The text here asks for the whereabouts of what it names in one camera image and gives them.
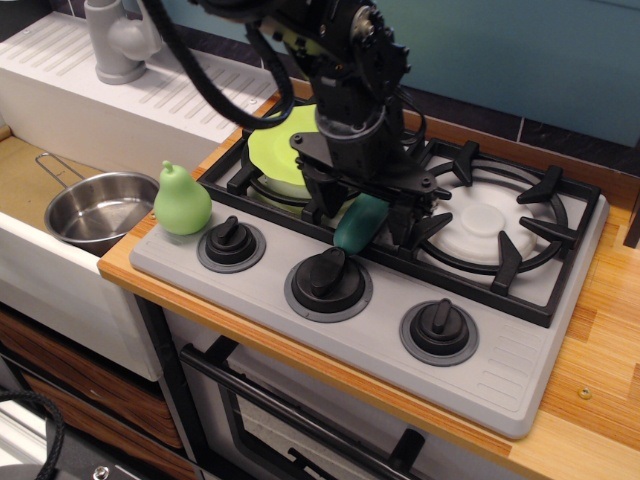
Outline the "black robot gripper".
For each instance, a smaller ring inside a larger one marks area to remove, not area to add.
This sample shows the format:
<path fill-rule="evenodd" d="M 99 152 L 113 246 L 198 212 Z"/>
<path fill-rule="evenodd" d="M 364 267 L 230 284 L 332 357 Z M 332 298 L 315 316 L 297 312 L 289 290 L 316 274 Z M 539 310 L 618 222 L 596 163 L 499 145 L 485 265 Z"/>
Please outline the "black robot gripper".
<path fill-rule="evenodd" d="M 415 247 L 423 236 L 419 224 L 431 217 L 435 202 L 448 198 L 384 120 L 360 132 L 320 124 L 317 133 L 294 135 L 290 145 L 322 214 L 334 217 L 358 192 L 384 200 L 391 205 L 387 223 L 395 246 Z"/>

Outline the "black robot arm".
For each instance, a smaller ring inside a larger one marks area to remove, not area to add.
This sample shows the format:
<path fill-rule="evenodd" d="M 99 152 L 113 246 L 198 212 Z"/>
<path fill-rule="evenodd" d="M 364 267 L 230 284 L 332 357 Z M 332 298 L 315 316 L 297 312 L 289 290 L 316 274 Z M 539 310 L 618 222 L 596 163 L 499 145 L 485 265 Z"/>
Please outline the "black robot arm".
<path fill-rule="evenodd" d="M 298 132 L 292 146 L 316 206 L 334 216 L 348 191 L 389 203 L 392 242 L 413 248 L 426 236 L 427 219 L 444 197 L 435 178 L 409 147 L 400 82 L 408 50 L 372 1 L 203 1 L 209 14 L 242 23 L 254 49 L 276 79 L 287 80 L 267 36 L 284 43 L 310 82 L 316 101 L 314 133 Z"/>

